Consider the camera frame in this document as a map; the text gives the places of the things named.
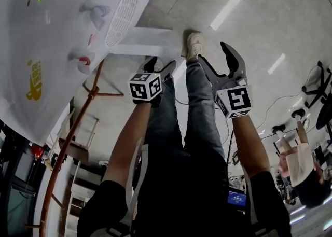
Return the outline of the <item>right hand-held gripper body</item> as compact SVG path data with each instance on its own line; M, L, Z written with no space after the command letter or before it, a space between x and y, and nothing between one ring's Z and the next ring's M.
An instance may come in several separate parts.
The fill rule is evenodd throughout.
M252 109L252 88L245 77L238 77L216 91L215 101L226 119L245 116Z

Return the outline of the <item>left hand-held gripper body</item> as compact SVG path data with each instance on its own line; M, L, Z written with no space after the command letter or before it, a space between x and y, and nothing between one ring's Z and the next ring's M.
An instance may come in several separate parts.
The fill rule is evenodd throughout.
M169 75L161 73L133 73L128 80L128 88L134 104L149 103L157 108L162 99L163 83Z

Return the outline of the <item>white water dispenser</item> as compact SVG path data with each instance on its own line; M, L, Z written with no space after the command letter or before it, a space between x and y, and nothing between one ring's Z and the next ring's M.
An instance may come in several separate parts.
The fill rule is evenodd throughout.
M92 0L110 7L100 31L79 12L84 1L0 0L0 120L33 143L45 143L89 76L69 52L94 52L93 71L137 27L150 0Z

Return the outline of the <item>person's right forearm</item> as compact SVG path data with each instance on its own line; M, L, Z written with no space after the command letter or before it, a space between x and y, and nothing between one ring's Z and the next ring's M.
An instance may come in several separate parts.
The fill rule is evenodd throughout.
M270 162L263 143L249 115L232 118L238 158L249 178L270 171Z

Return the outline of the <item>person's left forearm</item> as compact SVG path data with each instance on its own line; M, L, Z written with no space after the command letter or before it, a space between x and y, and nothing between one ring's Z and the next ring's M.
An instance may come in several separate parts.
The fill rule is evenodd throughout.
M126 186L137 143L145 138L150 111L150 103L136 105L116 141L102 181L114 181Z

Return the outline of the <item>person's right shoe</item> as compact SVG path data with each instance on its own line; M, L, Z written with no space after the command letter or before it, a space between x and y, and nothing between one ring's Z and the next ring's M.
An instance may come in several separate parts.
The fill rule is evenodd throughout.
M203 34L192 32L187 38L186 61L197 60L200 55L203 55Z

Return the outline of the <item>person's left leg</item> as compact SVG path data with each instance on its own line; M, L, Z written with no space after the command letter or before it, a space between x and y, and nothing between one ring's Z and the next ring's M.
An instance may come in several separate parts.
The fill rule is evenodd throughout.
M185 153L178 125L173 78L168 76L162 85L163 92L158 96L159 106L150 112L145 143L154 154L183 156Z

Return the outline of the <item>person's leg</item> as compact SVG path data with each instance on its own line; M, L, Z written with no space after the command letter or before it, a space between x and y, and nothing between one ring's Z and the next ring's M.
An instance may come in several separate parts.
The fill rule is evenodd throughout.
M211 84L196 58L188 60L186 65L189 110L184 149L191 154L206 154L224 161Z
M159 106L150 112L145 143L154 154L183 156L185 153L178 125L173 78L168 76L162 85L163 92L158 96Z

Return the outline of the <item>person's right leg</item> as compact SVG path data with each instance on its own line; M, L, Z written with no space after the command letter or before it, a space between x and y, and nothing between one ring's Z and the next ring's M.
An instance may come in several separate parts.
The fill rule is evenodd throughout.
M224 161L211 84L196 58L188 60L186 65L189 110L184 149L191 154L206 154Z

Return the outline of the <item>wooden coat rack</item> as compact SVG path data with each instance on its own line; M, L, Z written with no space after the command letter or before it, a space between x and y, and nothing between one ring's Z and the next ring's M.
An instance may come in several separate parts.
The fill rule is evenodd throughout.
M47 217L48 217L48 211L50 206L50 201L53 196L53 190L56 184L57 176L60 172L60 168L62 165L62 162L64 160L64 157L67 153L67 149L72 141L72 138L79 126L79 123L81 122L85 112L87 111L90 103L97 97L97 96L104 96L104 97L123 97L123 93L100 93L99 87L98 87L98 80L100 77L100 73L103 67L104 60L101 61L101 63L98 65L98 69L94 78L92 89L87 88L86 86L83 86L83 88L88 92L88 97L81 108L80 112L78 113L78 116L76 120L74 121L72 127L70 128L68 135L66 136L66 139L64 141L63 147L60 150L60 153L58 155L58 158L55 162L55 165L53 167L52 174L50 176L50 180L46 189L43 206L41 209L41 216L40 216L40 222L39 222L39 237L46 237L46 224L47 224Z

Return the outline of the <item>brown seat wooden chair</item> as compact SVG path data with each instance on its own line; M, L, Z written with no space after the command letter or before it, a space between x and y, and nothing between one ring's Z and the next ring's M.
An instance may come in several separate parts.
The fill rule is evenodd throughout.
M66 126L70 122L70 119L71 119L74 111L75 111L75 109L73 109L65 117L64 121L61 124L60 130L55 138L55 141L53 141L53 145L47 154L47 160L49 163L51 163L52 157L53 157L54 153L56 152L56 148L58 147L59 150L64 148L64 142L61 143L60 137L61 137L62 133L66 130ZM91 133L90 133L90 136L88 138L86 145L81 145L81 144L77 143L76 141L70 141L68 149L66 151L66 154L68 156L74 158L75 160L81 161L83 163L88 162L90 146L91 146L93 138L95 136L95 129L96 129L96 126L98 125L98 123L99 123L99 119L95 118L95 123L91 130Z

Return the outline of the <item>beige stool with black feet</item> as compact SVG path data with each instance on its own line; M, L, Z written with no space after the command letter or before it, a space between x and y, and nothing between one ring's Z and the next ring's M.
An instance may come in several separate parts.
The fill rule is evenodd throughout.
M284 152L287 153L286 161L289 178L293 187L304 184L305 182L317 182L320 185L325 183L321 168L313 157L306 131L301 122L305 114L306 112L302 108L292 113L292 118L297 123L297 134L299 137L299 144L296 147L292 147L285 139L284 130L286 126L284 124L272 127L272 133L279 137Z

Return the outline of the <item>small screen device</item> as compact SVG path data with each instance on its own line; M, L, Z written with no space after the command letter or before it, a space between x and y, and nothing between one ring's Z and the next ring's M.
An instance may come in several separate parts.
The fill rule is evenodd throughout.
M229 191L228 203L236 206L246 206L246 195L235 191Z

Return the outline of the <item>white shelf unit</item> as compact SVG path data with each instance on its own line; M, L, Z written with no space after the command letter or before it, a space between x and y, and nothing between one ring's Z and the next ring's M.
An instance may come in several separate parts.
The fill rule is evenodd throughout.
M68 203L65 237L77 237L77 225L82 208L95 193L100 182L100 176L91 172L88 166L78 161L71 169L73 181L70 186L70 199Z

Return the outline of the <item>red bag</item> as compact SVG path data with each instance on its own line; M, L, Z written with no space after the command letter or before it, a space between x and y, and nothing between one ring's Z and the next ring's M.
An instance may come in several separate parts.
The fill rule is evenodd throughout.
M44 153L44 148L40 147L39 145L33 144L31 146L31 153L34 155L35 160L38 160L42 157Z

